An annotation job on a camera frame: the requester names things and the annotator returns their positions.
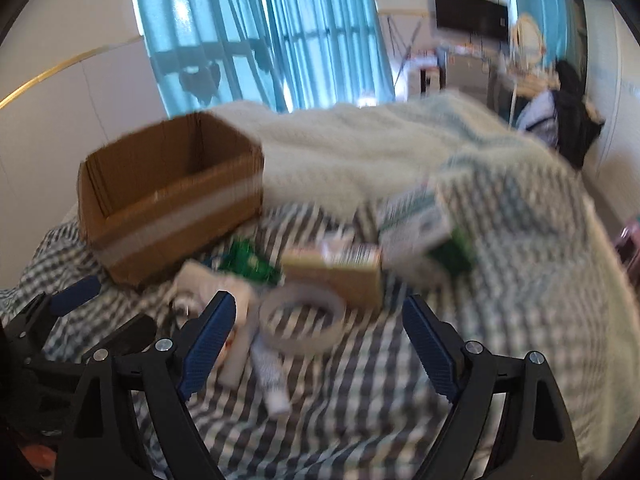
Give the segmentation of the white tube with barcode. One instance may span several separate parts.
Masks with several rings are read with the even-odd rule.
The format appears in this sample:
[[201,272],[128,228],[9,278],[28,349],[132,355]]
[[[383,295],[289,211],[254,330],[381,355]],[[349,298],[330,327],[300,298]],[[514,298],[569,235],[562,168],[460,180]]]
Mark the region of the white tube with barcode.
[[257,335],[250,346],[250,360],[268,416],[277,418],[290,414],[292,404],[278,352]]

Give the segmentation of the white tape roll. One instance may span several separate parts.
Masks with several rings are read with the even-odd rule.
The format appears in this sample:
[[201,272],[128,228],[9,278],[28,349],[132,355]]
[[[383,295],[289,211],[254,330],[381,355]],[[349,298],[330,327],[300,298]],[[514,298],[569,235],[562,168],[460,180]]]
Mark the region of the white tape roll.
[[341,341],[345,316],[345,301],[329,287],[288,283],[262,300],[259,335],[285,356],[318,356]]

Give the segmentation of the tan barcode box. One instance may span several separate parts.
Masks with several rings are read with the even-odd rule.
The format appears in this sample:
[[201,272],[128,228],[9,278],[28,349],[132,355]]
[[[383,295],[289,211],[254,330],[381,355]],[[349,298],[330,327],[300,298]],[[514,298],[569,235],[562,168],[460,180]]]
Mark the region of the tan barcode box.
[[289,281],[329,287],[350,308],[378,312],[383,307],[380,248],[372,244],[291,246],[280,267]]

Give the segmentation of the green white medicine box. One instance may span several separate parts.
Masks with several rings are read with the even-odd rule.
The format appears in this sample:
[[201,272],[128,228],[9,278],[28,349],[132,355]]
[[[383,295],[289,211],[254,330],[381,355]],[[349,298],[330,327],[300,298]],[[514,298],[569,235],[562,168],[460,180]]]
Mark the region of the green white medicine box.
[[417,278],[456,278],[474,266],[471,242],[456,226],[439,192],[425,182],[375,206],[382,263]]

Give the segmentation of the red white snack packet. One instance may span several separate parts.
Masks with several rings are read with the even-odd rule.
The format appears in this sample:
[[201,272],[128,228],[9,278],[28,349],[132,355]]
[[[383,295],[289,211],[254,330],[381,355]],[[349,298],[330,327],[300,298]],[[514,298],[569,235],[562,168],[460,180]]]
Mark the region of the red white snack packet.
[[224,388],[239,387],[256,332],[257,328],[248,323],[238,330],[218,375],[218,382]]

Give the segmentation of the white folded cloth pad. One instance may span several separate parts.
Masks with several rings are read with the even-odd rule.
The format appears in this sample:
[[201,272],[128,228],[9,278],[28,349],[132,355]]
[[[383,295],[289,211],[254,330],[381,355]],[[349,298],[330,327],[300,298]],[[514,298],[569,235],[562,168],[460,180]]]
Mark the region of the white folded cloth pad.
[[244,278],[231,273],[214,272],[195,260],[183,263],[175,276],[166,299],[186,298],[189,313],[200,315],[217,292],[228,292],[235,302],[235,321],[244,324],[248,311],[257,302],[254,287]]

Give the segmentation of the brown cardboard box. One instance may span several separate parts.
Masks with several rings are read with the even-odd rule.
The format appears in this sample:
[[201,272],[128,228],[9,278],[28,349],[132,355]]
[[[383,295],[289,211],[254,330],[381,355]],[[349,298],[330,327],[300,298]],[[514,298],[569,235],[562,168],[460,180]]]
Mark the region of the brown cardboard box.
[[128,133],[79,166],[82,239],[115,283],[163,281],[260,214],[264,163],[258,141],[209,113]]

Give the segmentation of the green snack packet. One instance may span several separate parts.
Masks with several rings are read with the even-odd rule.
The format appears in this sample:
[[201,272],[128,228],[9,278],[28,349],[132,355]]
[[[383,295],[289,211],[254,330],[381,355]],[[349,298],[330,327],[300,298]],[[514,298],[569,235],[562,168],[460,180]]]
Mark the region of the green snack packet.
[[277,286],[281,272],[263,257],[250,240],[234,240],[220,260],[219,272],[227,272],[255,284]]

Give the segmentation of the pale green knit blanket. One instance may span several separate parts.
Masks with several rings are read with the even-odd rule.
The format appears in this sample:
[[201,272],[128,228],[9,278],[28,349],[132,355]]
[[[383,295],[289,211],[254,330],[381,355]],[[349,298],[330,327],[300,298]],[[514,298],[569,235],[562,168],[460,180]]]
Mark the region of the pale green knit blanket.
[[380,200],[427,178],[439,189],[449,168],[468,161],[493,167],[562,164],[573,170],[544,144],[511,131],[486,107],[456,92],[289,115],[232,103],[216,113],[262,142],[267,208],[250,236],[272,260],[288,243],[333,231],[372,242],[373,208]]

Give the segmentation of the black clothes pile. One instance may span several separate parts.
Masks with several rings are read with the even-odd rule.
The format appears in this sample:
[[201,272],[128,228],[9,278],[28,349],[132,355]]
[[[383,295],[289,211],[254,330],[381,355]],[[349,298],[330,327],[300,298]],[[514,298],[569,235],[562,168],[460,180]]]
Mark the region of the black clothes pile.
[[570,166],[580,171],[598,140],[605,119],[586,99],[585,85],[574,66],[564,58],[555,62],[560,88],[552,91],[558,136],[556,150]]

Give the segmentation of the blue window curtain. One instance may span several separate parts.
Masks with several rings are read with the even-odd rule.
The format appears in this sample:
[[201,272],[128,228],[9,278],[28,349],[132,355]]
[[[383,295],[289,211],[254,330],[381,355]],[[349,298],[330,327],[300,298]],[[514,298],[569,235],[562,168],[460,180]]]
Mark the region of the blue window curtain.
[[170,117],[234,101],[276,112],[390,102],[374,0],[132,0]]

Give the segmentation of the grey mini fridge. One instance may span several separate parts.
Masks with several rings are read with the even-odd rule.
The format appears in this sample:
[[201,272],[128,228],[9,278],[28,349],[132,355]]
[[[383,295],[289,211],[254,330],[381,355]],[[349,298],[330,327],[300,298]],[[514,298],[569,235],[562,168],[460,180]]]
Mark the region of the grey mini fridge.
[[467,96],[486,102],[490,83],[490,63],[473,55],[448,53],[444,62],[444,83]]

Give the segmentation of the round vanity mirror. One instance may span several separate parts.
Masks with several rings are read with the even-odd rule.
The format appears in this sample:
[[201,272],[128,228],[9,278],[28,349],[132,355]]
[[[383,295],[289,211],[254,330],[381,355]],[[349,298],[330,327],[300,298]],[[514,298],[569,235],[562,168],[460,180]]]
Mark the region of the round vanity mirror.
[[510,30],[511,60],[521,70],[529,70],[544,60],[546,52],[537,22],[530,14],[521,14]]

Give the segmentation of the blue corner curtain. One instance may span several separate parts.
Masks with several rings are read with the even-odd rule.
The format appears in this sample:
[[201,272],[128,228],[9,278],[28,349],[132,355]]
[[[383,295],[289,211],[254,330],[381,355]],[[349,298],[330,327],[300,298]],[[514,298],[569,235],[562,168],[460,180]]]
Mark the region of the blue corner curtain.
[[516,0],[516,6],[519,14],[529,14],[536,21],[546,43],[547,62],[578,60],[574,0]]

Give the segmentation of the black wall television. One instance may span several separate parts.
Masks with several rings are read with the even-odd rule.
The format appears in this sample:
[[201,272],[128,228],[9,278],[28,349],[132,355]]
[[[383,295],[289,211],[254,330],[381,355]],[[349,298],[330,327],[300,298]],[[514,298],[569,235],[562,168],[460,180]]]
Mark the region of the black wall television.
[[509,41],[509,10],[491,0],[434,0],[438,29]]

